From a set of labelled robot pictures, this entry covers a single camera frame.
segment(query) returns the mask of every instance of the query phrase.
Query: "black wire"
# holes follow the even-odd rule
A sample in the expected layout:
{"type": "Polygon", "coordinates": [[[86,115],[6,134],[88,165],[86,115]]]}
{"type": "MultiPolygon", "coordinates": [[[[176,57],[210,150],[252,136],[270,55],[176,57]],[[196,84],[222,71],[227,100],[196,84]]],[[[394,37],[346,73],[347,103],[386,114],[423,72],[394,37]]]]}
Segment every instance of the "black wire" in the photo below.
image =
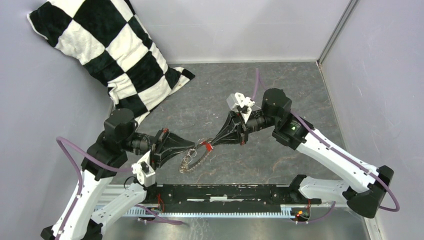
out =
{"type": "Polygon", "coordinates": [[[127,177],[127,178],[125,179],[125,181],[123,182],[123,188],[124,188],[125,190],[127,190],[127,188],[125,187],[125,184],[127,184],[128,180],[130,180],[130,178],[136,178],[136,177],[135,177],[135,176],[129,176],[129,177],[127,177]]]}

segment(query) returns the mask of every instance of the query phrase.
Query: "red tape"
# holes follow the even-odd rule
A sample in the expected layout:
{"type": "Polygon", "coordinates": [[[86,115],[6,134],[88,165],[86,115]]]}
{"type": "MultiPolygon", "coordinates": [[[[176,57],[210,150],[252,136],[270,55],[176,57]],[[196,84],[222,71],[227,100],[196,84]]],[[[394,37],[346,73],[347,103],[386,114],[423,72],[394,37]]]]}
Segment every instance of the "red tape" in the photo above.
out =
{"type": "Polygon", "coordinates": [[[202,142],[201,145],[206,145],[206,151],[210,152],[214,149],[214,147],[212,146],[212,144],[208,143],[208,142],[202,142]]]}

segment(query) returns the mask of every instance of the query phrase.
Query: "checkered blanket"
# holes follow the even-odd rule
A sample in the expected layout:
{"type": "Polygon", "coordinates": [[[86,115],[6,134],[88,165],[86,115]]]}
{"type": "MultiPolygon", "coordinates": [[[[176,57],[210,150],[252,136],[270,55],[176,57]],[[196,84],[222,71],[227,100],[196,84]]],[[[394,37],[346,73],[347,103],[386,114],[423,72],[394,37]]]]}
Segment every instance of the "checkered blanket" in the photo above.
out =
{"type": "Polygon", "coordinates": [[[132,110],[138,123],[195,77],[168,67],[129,0],[49,0],[28,20],[107,86],[115,107],[132,110]]]}

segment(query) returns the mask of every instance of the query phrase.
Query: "wall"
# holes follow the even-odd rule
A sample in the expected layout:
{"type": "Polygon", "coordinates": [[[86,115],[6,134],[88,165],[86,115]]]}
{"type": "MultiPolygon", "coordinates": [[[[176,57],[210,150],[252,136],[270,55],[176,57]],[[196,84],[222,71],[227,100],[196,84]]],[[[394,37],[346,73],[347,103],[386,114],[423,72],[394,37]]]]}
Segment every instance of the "wall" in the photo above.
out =
{"type": "Polygon", "coordinates": [[[412,217],[424,214],[423,11],[420,0],[360,1],[322,66],[349,150],[394,170],[401,210],[378,214],[387,240],[424,233],[412,217]]]}
{"type": "Polygon", "coordinates": [[[313,61],[349,0],[131,0],[170,62],[313,61]]]}
{"type": "Polygon", "coordinates": [[[77,178],[56,144],[87,149],[103,128],[107,89],[37,35],[26,14],[44,0],[0,2],[0,239],[41,239],[77,178]]]}

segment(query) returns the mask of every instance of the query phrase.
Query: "checkered pillow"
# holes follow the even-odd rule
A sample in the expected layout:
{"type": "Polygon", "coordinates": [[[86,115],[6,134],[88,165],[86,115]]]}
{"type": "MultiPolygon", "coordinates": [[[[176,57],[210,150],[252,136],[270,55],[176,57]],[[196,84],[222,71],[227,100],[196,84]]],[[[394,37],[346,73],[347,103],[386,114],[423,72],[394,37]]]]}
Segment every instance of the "checkered pillow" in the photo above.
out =
{"type": "Polygon", "coordinates": [[[108,87],[140,123],[195,76],[169,68],[129,0],[49,0],[28,14],[34,31],[108,87]]]}

